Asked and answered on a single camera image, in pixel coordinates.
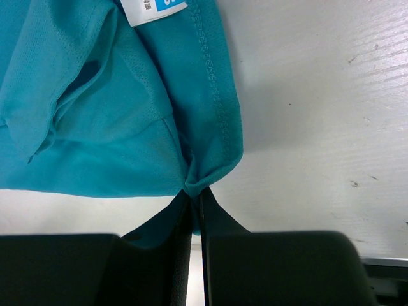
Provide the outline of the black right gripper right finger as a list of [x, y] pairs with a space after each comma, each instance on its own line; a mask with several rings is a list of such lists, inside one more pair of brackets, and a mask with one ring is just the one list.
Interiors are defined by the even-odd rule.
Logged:
[[376, 305], [356, 248], [336, 231], [251, 232], [199, 197], [207, 305]]

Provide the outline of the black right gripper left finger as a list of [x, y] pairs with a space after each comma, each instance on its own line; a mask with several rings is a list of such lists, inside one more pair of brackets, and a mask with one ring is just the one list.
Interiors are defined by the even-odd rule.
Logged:
[[2, 305], [185, 305], [191, 200], [115, 234], [1, 237]]

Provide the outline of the teal t shirt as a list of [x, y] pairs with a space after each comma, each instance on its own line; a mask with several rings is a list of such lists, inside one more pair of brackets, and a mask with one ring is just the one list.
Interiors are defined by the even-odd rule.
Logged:
[[243, 154], [215, 1], [2, 1], [1, 187], [195, 197]]

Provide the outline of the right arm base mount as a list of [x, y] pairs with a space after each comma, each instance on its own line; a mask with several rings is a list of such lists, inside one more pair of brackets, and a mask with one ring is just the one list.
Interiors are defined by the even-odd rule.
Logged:
[[407, 305], [407, 258], [362, 258], [379, 305]]

